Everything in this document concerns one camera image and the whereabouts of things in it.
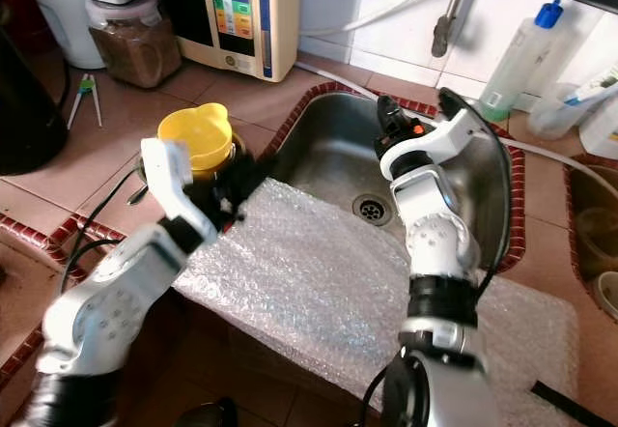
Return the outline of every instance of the jar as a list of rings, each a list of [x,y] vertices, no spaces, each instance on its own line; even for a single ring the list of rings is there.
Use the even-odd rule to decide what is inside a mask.
[[[181,65],[172,23],[158,0],[123,6],[88,0],[90,33],[112,77],[136,86],[158,85]]]

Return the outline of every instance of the sink drain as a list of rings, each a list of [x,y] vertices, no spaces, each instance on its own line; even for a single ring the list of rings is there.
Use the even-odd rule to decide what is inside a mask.
[[[374,226],[383,226],[392,217],[388,204],[376,195],[364,194],[356,197],[351,210]]]

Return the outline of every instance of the countertop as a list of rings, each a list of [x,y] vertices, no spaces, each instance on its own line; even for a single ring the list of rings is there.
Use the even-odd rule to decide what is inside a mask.
[[[60,97],[62,65],[58,52],[32,58],[33,71],[51,96]],[[342,75],[360,85],[406,99],[436,104],[436,90],[319,57],[300,60]],[[71,71],[71,92],[64,107],[68,117],[83,71]],[[95,71],[103,117],[98,128],[91,98],[82,101],[66,148],[44,168],[0,180],[0,213],[51,234],[72,213],[88,214],[120,180],[137,158],[139,140],[155,135],[158,122],[180,108],[210,101],[225,104],[236,132],[248,148],[260,153],[302,95],[326,82],[320,76],[293,69],[279,84],[230,71],[185,62],[180,71],[156,89],[146,91]],[[525,114],[515,112],[500,124],[516,139],[573,156],[583,153],[571,132],[556,142],[543,142],[525,128]],[[98,222],[125,234],[157,220],[161,209],[148,195],[136,207],[126,199],[141,186],[133,177],[98,217]],[[618,327],[599,310],[576,278],[571,265],[569,213],[561,163],[526,155],[526,253],[505,277],[566,299],[576,308],[580,328],[578,401],[618,423]]]

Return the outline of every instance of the yellow plastic cup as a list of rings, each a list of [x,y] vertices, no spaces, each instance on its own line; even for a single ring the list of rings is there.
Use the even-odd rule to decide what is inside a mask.
[[[184,142],[193,171],[218,166],[232,149],[232,126],[228,110],[221,103],[175,111],[161,121],[156,135],[159,139]]]

